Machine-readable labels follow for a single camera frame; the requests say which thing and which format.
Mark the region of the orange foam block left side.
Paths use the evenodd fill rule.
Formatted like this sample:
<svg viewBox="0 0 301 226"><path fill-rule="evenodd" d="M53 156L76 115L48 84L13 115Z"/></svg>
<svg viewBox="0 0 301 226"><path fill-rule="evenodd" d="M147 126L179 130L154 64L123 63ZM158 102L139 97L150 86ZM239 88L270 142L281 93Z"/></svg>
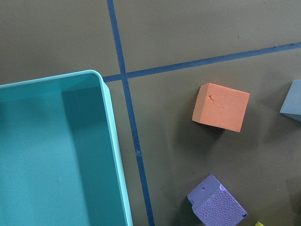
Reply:
<svg viewBox="0 0 301 226"><path fill-rule="evenodd" d="M199 88L192 121L240 132L250 94L208 83Z"/></svg>

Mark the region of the yellow foam block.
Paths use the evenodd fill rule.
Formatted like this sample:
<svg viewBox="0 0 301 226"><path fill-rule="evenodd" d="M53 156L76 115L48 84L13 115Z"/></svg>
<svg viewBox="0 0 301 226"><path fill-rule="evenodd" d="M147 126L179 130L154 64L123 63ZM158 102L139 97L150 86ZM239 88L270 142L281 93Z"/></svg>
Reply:
<svg viewBox="0 0 301 226"><path fill-rule="evenodd" d="M260 222L257 222L254 226L264 226L264 225Z"/></svg>

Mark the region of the purple foam block left side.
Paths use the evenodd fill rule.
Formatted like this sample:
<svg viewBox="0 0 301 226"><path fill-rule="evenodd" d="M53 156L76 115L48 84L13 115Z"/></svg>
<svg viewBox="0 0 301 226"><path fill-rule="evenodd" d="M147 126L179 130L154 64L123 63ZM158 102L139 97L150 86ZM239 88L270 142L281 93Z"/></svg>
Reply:
<svg viewBox="0 0 301 226"><path fill-rule="evenodd" d="M205 226L236 226L248 215L212 174L197 185L187 198L193 213Z"/></svg>

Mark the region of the teal plastic bin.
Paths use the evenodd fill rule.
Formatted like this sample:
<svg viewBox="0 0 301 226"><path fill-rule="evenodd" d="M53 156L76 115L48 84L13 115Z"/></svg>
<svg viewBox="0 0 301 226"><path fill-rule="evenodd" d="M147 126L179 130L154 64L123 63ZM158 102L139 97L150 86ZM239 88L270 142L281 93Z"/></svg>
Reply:
<svg viewBox="0 0 301 226"><path fill-rule="evenodd" d="M110 90L97 71L1 85L0 223L132 225Z"/></svg>

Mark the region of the light blue foam block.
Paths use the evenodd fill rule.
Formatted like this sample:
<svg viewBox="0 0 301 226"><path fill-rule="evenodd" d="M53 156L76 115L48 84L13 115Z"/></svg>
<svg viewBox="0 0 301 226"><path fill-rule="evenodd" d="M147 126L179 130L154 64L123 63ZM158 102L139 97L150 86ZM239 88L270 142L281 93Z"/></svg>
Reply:
<svg viewBox="0 0 301 226"><path fill-rule="evenodd" d="M280 113L296 121L301 121L301 80L292 82Z"/></svg>

